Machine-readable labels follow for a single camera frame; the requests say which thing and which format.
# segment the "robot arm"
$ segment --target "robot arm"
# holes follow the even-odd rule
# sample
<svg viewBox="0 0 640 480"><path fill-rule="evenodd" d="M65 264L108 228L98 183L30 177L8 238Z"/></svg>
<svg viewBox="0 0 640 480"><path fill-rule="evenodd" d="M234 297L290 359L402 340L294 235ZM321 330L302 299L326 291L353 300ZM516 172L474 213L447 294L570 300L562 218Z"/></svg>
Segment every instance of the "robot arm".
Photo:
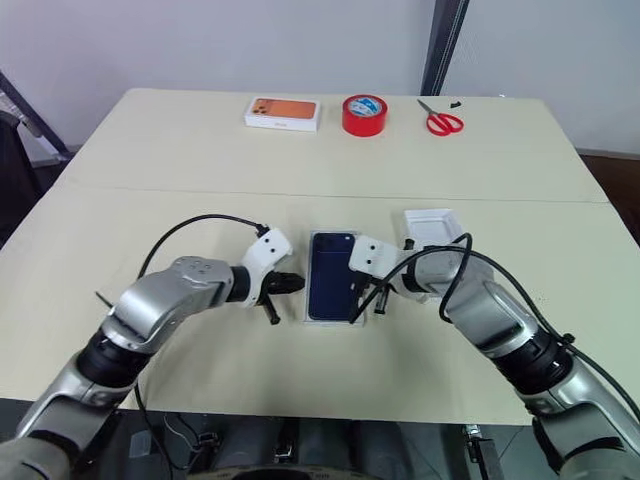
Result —
<svg viewBox="0 0 640 480"><path fill-rule="evenodd" d="M360 236L350 267L382 279L414 253ZM393 289L418 301L442 296L461 259L457 252L418 258L394 277ZM515 387L534 417L538 442L561 478L640 478L637 420L578 357L540 328L536 318L495 282L488 264L469 259L446 310L462 335Z"/></svg>
<svg viewBox="0 0 640 480"><path fill-rule="evenodd" d="M273 229L249 248L240 266L181 257L167 270L134 283L87 346L33 404L18 426L17 439L3 445L0 478L65 478L149 360L187 317L240 302L242 307L263 305L277 323L268 294L304 286L295 274L273 271L291 253L289 241Z"/></svg>

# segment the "tape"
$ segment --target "tape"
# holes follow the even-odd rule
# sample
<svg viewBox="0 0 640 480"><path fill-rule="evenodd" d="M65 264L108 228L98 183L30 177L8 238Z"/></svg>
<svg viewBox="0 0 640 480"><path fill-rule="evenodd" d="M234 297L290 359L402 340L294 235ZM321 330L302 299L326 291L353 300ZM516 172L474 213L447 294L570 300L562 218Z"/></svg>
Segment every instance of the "tape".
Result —
<svg viewBox="0 0 640 480"><path fill-rule="evenodd" d="M342 104L342 128L356 137L371 137L384 129L387 104L374 95L354 95Z"/></svg>

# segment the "orange phone box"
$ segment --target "orange phone box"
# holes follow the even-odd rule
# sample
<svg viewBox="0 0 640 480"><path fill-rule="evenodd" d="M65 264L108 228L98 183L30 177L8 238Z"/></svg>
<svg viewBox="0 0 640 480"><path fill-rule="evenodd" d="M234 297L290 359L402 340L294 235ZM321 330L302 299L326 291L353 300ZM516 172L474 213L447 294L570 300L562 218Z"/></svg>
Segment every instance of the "orange phone box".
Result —
<svg viewBox="0 0 640 480"><path fill-rule="evenodd" d="M285 98L255 97L244 114L248 127L316 132L320 102Z"/></svg>

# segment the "blue smartphone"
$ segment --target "blue smartphone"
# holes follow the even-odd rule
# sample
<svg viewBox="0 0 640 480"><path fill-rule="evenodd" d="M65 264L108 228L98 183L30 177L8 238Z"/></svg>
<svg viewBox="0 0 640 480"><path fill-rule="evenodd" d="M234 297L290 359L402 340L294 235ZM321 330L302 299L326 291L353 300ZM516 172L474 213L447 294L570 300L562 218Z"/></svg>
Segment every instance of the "blue smartphone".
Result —
<svg viewBox="0 0 640 480"><path fill-rule="evenodd" d="M349 268L352 232L316 232L311 237L307 314L312 320L347 322L358 306L358 274Z"/></svg>

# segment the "red scissors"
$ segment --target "red scissors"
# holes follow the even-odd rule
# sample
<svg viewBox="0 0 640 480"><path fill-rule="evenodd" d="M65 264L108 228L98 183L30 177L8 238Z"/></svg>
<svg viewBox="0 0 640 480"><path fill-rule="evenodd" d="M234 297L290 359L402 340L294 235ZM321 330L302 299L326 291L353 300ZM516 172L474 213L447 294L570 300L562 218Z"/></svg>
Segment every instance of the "red scissors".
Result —
<svg viewBox="0 0 640 480"><path fill-rule="evenodd" d="M464 122L458 117L448 113L438 113L429 105L418 99L418 103L427 113L427 129L439 137L446 137L452 133L458 133L464 128Z"/></svg>

